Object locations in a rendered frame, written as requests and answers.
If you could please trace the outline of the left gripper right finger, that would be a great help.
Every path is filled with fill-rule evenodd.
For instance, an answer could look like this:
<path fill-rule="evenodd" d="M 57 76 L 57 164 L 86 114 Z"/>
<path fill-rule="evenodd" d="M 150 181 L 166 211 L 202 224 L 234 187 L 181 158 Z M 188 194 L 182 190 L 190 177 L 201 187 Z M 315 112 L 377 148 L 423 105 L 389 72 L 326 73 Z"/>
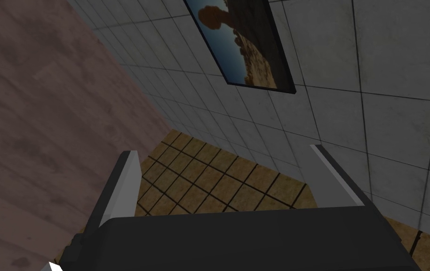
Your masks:
<path fill-rule="evenodd" d="M 320 144 L 302 148 L 302 175 L 318 207 L 372 206 L 370 198 Z"/>

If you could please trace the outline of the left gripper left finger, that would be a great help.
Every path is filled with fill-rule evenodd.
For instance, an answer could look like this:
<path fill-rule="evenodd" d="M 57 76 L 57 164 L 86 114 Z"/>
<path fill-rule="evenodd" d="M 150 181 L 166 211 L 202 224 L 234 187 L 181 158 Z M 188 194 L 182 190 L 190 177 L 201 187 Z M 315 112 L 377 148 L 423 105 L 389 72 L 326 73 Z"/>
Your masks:
<path fill-rule="evenodd" d="M 88 219 L 86 237 L 109 219 L 135 215 L 141 178 L 138 151 L 123 151 Z"/>

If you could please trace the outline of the framed landscape wall picture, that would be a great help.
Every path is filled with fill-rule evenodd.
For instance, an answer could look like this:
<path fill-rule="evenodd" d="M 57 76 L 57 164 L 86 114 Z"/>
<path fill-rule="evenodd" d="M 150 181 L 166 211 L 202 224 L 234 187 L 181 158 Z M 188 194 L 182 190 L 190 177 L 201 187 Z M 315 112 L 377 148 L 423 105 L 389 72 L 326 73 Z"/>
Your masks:
<path fill-rule="evenodd" d="M 225 81 L 294 94 L 268 0 L 183 0 Z"/>

